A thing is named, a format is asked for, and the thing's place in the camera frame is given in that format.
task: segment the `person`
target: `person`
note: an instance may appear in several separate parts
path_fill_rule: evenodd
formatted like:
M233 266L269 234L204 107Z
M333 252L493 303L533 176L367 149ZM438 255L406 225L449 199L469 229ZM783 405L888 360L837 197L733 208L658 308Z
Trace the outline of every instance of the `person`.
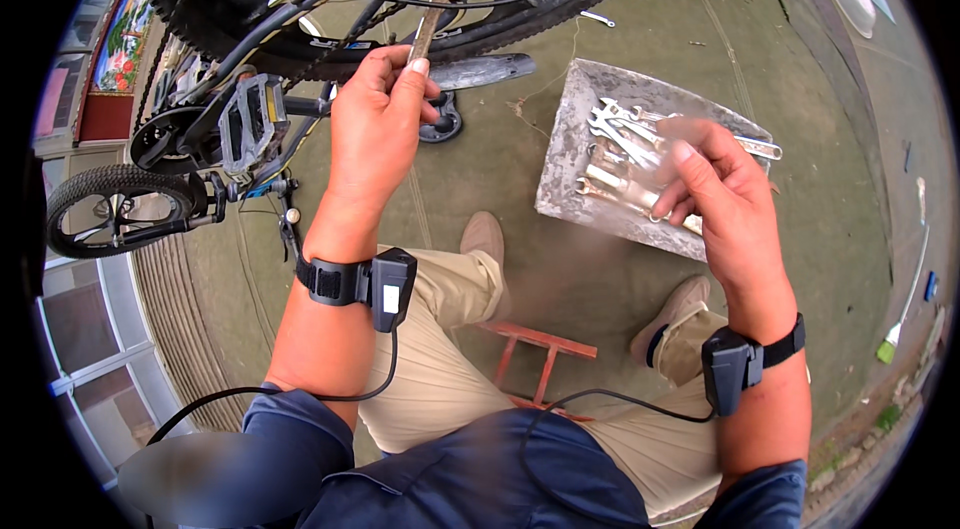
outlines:
M408 52L371 52L333 103L329 184L303 241L306 260L348 264L378 253L384 207L414 162L419 125L437 114L426 103L439 94L429 64L404 65ZM793 329L797 303L760 166L714 123L678 117L657 125L678 138L669 154L678 179L653 214L672 210L675 225L702 215L706 257L729 316L706 308L710 283L692 277L636 335L630 354L676 386L655 404L704 417L711 412L704 340L728 324L774 343ZM521 459L521 439L540 411L515 407L444 333L508 314L498 222L474 215L459 253L408 251L418 266L397 329L396 374L385 391L359 403L312 394L378 387L390 367L391 336L373 330L363 304L327 306L298 282L291 289L264 384L281 392L258 395L243 430L294 443L309 458L294 480L316 497L292 524L646 526L718 487L702 526L799 525L810 441L803 351L765 369L733 415L695 423L640 406L585 422L548 414ZM354 468L358 416L384 458Z

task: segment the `shoe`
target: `shoe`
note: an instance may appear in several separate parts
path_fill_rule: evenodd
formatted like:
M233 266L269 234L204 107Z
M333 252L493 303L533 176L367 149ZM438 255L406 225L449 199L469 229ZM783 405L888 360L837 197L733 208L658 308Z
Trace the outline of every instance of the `shoe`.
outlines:
M496 220L497 218L490 212L477 212L471 216L460 240L460 253L482 251L488 254L490 258L496 260L500 267L500 275L503 277L503 230ZM510 314L510 292L507 290L506 277L503 278L503 295L500 295L500 301L496 307L490 320L503 319Z
M677 315L698 301L707 301L711 294L711 283L702 274L696 274L679 284L679 287L673 290L673 293L666 298L666 304L660 309L655 319L636 334L636 337L630 341L630 355L636 360L636 363L644 367L650 366L648 361L648 350L650 342L654 339L657 332L669 325L677 318Z

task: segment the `bicycle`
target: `bicycle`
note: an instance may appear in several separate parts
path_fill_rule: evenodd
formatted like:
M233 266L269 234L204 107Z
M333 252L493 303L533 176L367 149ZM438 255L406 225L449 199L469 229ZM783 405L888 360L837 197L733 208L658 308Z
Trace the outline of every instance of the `bicycle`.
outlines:
M296 249L295 221L286 218L296 186L284 174L291 158L330 114L335 83L370 50L414 37L381 43L364 39L368 31L408 7L443 8L428 57L431 79L448 91L533 72L527 56L484 54L603 0L366 0L339 39L323 36L310 16L334 1L343 0L150 0L167 29L148 73L156 82L146 88L150 117L141 124L146 95L136 115L132 164L85 171L57 187L48 200L49 246L70 258L120 254L220 223L228 202L277 193L281 232ZM466 22L479 9L490 12ZM326 81L317 100L289 95L303 80ZM291 130L294 116L304 120Z

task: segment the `concrete ground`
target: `concrete ground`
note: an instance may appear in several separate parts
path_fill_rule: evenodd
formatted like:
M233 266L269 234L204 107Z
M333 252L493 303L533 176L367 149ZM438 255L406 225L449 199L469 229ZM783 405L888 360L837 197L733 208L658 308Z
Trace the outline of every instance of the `concrete ground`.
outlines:
M945 146L947 117L918 33L904 5L894 3L895 27L882 26L881 18L874 40L854 42L884 136L884 166L893 169L888 175L901 168L901 140L912 139L911 164L927 177L927 210L936 223L928 256L934 254L931 259L946 271L954 268L956 255L950 245L956 171ZM455 251L470 215L490 210L506 236L511 320L599 348L595 361L559 356L547 399L591 387L641 397L665 392L666 381L638 367L627 343L678 283L710 270L672 253L537 215L534 191L545 132L553 126L563 72L573 56L636 70L725 105L770 131L786 154L774 163L770 178L780 191L774 201L783 258L807 319L814 436L822 435L886 370L874 352L899 313L916 260L918 233L911 223L917 211L908 203L909 194L915 194L914 172L901 176L900 170L889 179L892 280L864 156L831 84L778 0L606 0L594 10L615 20L616 29L588 19L568 21L506 49L532 55L534 75L458 94L462 135L419 150L414 169L390 202L380 240ZM318 89L308 83L294 93L315 95ZM508 106L519 102L522 118ZM327 127L324 122L314 132L291 165L300 181L294 203L303 213L301 233L327 183ZM276 218L255 210L270 211L270 202L249 201L240 215L232 206L222 225L185 239L204 323L235 385L262 381L294 279L293 262L283 262ZM708 304L722 313L723 294L711 282ZM953 288L942 285L941 293ZM904 339L916 344L925 335L918 320L917 330L905 331ZM458 329L452 338L477 367L493 372L502 338L475 327ZM524 344L517 348L507 387L529 395L545 351ZM603 407L612 405L595 400L570 409L605 415L609 411ZM372 445L359 441L358 462L371 460Z

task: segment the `painting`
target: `painting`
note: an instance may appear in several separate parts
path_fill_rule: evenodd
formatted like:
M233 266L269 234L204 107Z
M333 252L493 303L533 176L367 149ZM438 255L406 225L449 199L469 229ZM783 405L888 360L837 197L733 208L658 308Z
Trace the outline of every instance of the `painting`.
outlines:
M153 9L147 0L120 0L103 39L90 90L132 94Z

